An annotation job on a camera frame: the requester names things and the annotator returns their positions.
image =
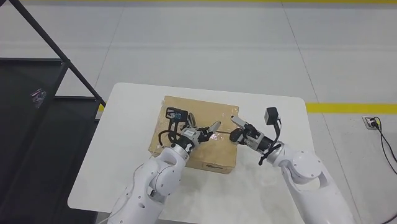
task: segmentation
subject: white table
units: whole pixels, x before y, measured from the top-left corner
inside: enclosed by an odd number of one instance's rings
[[[68,199],[71,208],[111,212],[133,171],[150,156],[164,96],[239,106],[239,116],[270,138],[264,123],[266,107],[277,107],[282,118],[280,140],[292,148],[314,151],[306,106],[296,97],[208,91],[118,83],[114,86],[94,138]],[[185,168],[181,186],[168,197],[160,218],[199,224],[303,223],[280,169],[239,146],[229,175]]]

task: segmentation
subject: gray floor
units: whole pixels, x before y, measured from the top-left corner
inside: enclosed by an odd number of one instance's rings
[[[397,99],[394,5],[24,4],[105,99],[117,82],[297,96],[307,102]],[[5,5],[0,56],[55,54]],[[58,94],[89,95],[72,74]],[[365,129],[361,115],[309,114],[311,132],[357,223],[381,223],[397,212],[397,176],[383,157],[378,134]],[[397,117],[380,117],[397,150]]]

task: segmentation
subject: electrical cable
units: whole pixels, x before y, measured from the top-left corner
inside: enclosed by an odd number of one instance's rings
[[[396,161],[396,163],[397,163],[396,156],[395,156],[393,150],[391,149],[391,146],[390,146],[389,142],[387,141],[387,139],[386,139],[385,136],[383,135],[383,132],[382,132],[382,122],[381,122],[381,120],[380,120],[379,117],[374,117],[374,118],[371,119],[371,120],[374,120],[374,121],[375,121],[374,127],[377,128],[377,130],[378,130],[379,133],[380,133],[380,143],[381,143],[381,145],[382,145],[383,154],[385,155],[385,158],[386,158],[387,162],[389,163],[390,168],[394,171],[395,174],[397,174],[396,170],[395,170],[394,167],[391,165],[391,163],[390,163],[390,161],[389,161],[389,159],[388,159],[388,157],[387,157],[387,155],[386,155],[386,152],[385,152],[385,147],[384,147],[384,145],[383,145],[383,140],[385,140],[386,144],[389,146],[390,153],[391,153],[391,155],[393,156],[393,159],[394,159],[394,160]],[[390,222],[392,222],[395,218],[397,218],[397,214],[394,215],[393,217],[391,217],[389,220],[387,220],[387,221],[385,221],[385,222],[382,222],[382,224],[390,223]]]
[[[161,141],[161,135],[163,135],[164,133],[171,133],[172,135],[174,135],[175,137],[176,136],[181,136],[179,133],[177,133],[177,132],[175,132],[174,130],[164,130],[164,131],[161,131],[160,133],[159,133],[159,144],[161,145],[161,146],[163,146],[163,143],[162,143],[162,141]]]
[[[394,152],[393,152],[393,149],[391,149],[391,146],[390,146],[389,142],[387,141],[387,139],[386,139],[385,136],[383,135],[383,132],[382,132],[382,122],[381,122],[381,120],[380,120],[379,117],[374,117],[374,120],[375,120],[375,127],[377,128],[377,130],[378,130],[379,133],[380,133],[380,142],[381,142],[381,145],[382,145],[383,154],[385,155],[385,158],[386,158],[387,162],[389,163],[390,168],[391,168],[391,169],[393,170],[393,172],[397,175],[397,171],[396,171],[396,170],[394,169],[394,167],[391,165],[391,163],[390,163],[390,161],[389,161],[389,159],[388,159],[388,157],[387,157],[387,155],[386,155],[385,146],[383,145],[383,141],[385,141],[386,144],[389,146],[390,153],[391,153],[391,155],[392,155],[394,161],[396,161],[396,163],[397,163],[397,158],[396,158],[396,156],[395,156],[395,154],[394,154]]]
[[[227,135],[230,134],[230,132],[225,132],[225,131],[216,131],[215,133],[225,133],[225,134],[227,134]]]

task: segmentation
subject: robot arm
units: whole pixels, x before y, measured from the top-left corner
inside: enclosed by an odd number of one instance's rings
[[[170,123],[176,124],[175,130],[177,123],[185,122],[181,134],[169,132],[171,147],[136,169],[133,182],[113,207],[108,224],[154,224],[163,211],[167,196],[179,186],[190,153],[208,141],[221,124],[215,122],[210,127],[197,128],[192,114],[175,108],[169,108],[167,115],[172,120]]]
[[[277,121],[274,122],[274,120],[278,119],[277,111],[267,109],[265,121],[268,125],[269,123],[277,125]],[[262,154],[259,164],[266,159],[274,167],[281,168],[285,183],[306,224],[355,223],[340,190],[316,155],[291,149],[288,145],[278,141],[279,133],[275,140],[271,140],[240,118],[232,116],[231,120],[239,128],[232,132],[230,140],[247,145]],[[307,184],[314,179],[319,179],[318,189],[301,190],[297,187],[297,184]]]

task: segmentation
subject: brown cardboard box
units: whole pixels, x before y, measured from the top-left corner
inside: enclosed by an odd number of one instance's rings
[[[193,113],[197,127],[207,127],[218,120],[221,122],[218,131],[230,133],[237,127],[230,120],[232,115],[238,115],[237,106],[165,96],[149,147],[149,151],[154,156],[160,154],[162,150],[161,148],[156,149],[156,147],[159,145],[158,134],[168,129],[169,119],[165,117],[168,107],[175,107]],[[183,123],[180,123],[178,132],[181,131],[182,126]],[[161,141],[164,146],[171,144],[166,134],[162,135]],[[193,150],[186,166],[204,171],[229,174],[236,166],[236,155],[237,146],[229,141],[229,134],[216,133],[211,136],[210,140],[202,143],[197,149]]]

